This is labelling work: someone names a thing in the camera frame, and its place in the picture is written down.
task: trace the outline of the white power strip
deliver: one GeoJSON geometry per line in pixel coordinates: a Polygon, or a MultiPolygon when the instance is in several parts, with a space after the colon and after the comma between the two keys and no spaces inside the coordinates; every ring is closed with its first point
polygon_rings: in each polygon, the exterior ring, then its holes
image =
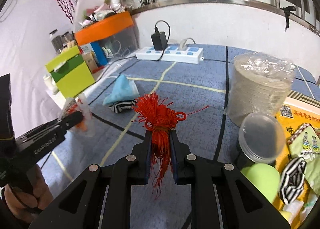
{"type": "MultiPolygon", "coordinates": [[[[198,64],[203,58],[203,48],[188,47],[185,51],[179,51],[178,46],[168,46],[159,61],[180,62],[198,64]]],[[[155,51],[153,46],[146,46],[136,51],[137,59],[156,61],[162,51],[155,51]]]]}

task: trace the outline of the yellow-green drawer box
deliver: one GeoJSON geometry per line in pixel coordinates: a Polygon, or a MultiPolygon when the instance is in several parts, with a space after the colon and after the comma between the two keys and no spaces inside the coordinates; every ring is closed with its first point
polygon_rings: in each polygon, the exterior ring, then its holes
{"type": "Polygon", "coordinates": [[[75,97],[95,82],[77,46],[55,57],[46,68],[65,98],[75,97]]]}

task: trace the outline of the black charger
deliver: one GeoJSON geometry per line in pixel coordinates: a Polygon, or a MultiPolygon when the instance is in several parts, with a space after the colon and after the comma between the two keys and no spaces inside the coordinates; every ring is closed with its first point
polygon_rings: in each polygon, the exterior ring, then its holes
{"type": "Polygon", "coordinates": [[[169,37],[170,37],[170,26],[169,24],[164,21],[164,20],[159,20],[156,22],[155,25],[155,33],[151,35],[151,39],[152,39],[152,43],[153,43],[153,47],[155,48],[156,51],[163,51],[161,56],[159,57],[159,59],[157,59],[156,61],[160,60],[164,54],[164,50],[168,47],[168,41],[169,41],[169,37]],[[167,24],[168,28],[169,28],[169,34],[168,34],[168,39],[165,36],[165,32],[159,32],[158,28],[157,28],[157,24],[159,22],[164,22],[167,24]]]}

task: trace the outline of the light green balloon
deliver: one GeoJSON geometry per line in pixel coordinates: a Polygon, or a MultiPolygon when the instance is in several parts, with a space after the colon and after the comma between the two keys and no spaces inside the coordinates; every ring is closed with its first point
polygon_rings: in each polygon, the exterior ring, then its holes
{"type": "Polygon", "coordinates": [[[280,183],[280,174],[274,167],[264,163],[256,163],[251,167],[243,168],[241,173],[270,203],[273,203],[280,183]]]}

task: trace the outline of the metal screw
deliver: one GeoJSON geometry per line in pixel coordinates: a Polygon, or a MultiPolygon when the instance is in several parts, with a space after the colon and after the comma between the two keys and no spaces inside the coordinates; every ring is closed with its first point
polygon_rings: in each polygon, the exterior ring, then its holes
{"type": "Polygon", "coordinates": [[[188,159],[188,160],[196,160],[196,158],[197,158],[196,155],[193,155],[193,154],[187,155],[187,159],[188,159]]]}
{"type": "Polygon", "coordinates": [[[128,161],[134,161],[134,160],[136,160],[136,156],[135,156],[135,155],[128,155],[128,156],[126,157],[126,159],[127,159],[128,161]]]}
{"type": "Polygon", "coordinates": [[[91,165],[90,167],[89,167],[89,171],[91,171],[91,172],[95,172],[95,171],[97,171],[98,170],[98,165],[96,165],[96,164],[93,164],[93,165],[91,165]]]}
{"type": "Polygon", "coordinates": [[[231,171],[231,170],[234,169],[234,166],[233,166],[232,164],[230,164],[230,163],[227,163],[227,164],[224,165],[224,168],[225,168],[226,170],[231,171]]]}

